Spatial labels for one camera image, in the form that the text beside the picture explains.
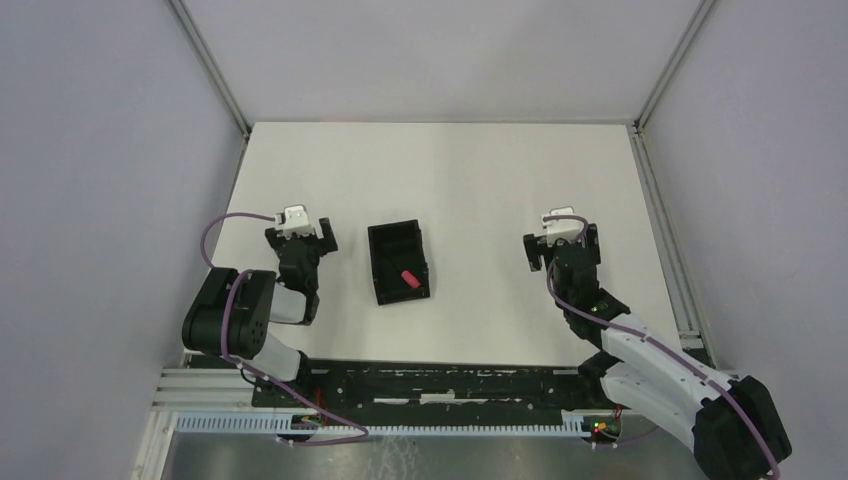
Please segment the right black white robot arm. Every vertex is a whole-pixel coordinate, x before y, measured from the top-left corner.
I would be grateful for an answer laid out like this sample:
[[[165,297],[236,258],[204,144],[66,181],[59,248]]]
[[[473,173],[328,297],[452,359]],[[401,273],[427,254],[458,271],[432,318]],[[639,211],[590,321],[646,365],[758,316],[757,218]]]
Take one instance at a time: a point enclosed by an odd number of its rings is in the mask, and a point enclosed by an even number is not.
[[[572,332],[597,348],[584,369],[611,402],[675,437],[710,479],[778,479],[792,446],[768,388],[686,355],[601,287],[596,225],[548,213],[523,245]]]

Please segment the red handled screwdriver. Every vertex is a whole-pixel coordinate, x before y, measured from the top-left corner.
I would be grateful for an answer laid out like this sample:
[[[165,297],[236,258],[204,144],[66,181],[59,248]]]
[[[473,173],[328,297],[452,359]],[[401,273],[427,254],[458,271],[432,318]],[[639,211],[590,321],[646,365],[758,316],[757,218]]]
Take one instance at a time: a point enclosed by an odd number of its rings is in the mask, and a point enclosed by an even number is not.
[[[396,270],[398,271],[400,278],[409,288],[419,289],[422,287],[422,282],[411,270],[401,267],[397,267]]]

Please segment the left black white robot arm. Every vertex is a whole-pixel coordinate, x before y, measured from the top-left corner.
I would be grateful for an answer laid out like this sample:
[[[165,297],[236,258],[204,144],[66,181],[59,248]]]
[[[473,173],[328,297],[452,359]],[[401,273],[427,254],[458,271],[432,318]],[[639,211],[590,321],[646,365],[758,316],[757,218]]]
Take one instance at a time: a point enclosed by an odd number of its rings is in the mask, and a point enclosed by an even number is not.
[[[206,250],[212,227],[229,217],[215,218],[201,234],[200,252],[209,272],[183,321],[183,345],[232,361],[265,382],[305,384],[311,371],[307,354],[271,335],[269,326],[314,321],[320,261],[338,250],[331,221],[321,218],[314,228],[307,220],[274,217],[265,237],[278,269],[238,271],[215,266]]]

